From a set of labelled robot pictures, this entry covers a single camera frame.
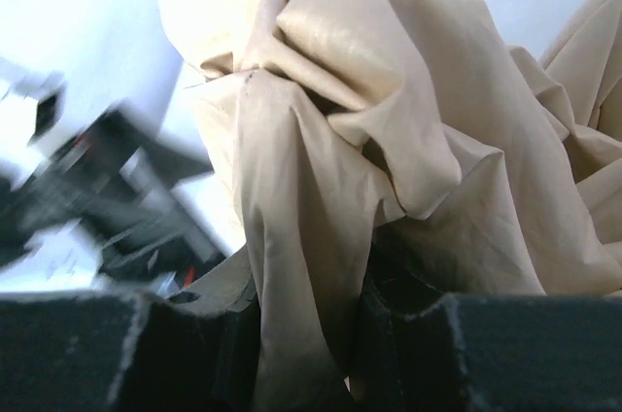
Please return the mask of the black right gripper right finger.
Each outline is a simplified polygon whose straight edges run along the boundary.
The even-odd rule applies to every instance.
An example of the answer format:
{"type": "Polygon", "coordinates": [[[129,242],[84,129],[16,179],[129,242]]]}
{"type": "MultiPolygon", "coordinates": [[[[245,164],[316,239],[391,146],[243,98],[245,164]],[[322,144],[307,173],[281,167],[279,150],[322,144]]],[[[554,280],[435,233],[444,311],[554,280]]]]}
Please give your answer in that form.
{"type": "Polygon", "coordinates": [[[617,297],[465,294],[377,232],[360,298],[352,393],[362,411],[617,411],[617,297]]]}

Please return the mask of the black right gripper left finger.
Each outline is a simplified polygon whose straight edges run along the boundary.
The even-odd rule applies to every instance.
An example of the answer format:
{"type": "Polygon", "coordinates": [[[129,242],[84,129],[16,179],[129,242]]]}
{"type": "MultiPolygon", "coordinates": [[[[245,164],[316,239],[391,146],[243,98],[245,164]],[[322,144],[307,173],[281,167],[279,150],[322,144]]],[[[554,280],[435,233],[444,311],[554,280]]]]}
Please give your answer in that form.
{"type": "Polygon", "coordinates": [[[142,291],[5,293],[5,411],[247,411],[259,305],[245,251],[171,299],[142,291]]]}

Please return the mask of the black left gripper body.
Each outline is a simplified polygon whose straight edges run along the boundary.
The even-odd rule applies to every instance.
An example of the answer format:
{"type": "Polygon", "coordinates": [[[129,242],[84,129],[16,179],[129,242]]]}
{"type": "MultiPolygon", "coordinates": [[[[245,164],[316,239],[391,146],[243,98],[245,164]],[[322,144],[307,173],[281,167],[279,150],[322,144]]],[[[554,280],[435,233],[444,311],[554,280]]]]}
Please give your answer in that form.
{"type": "Polygon", "coordinates": [[[99,273],[147,281],[181,272],[194,280],[213,268],[214,243],[172,189],[211,170],[208,160],[109,111],[20,188],[1,180],[1,267],[24,261],[36,232],[76,221],[101,251],[99,273]]]}

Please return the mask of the beige and black folding umbrella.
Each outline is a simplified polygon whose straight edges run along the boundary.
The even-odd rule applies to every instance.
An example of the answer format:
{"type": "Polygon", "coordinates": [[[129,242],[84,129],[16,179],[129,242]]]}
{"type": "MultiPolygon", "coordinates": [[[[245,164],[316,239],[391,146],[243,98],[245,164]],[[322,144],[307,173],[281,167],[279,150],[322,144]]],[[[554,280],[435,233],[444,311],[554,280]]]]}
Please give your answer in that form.
{"type": "Polygon", "coordinates": [[[483,0],[157,0],[261,310],[253,407],[345,376],[376,230],[453,291],[621,289],[621,0],[541,59],[483,0]]]}

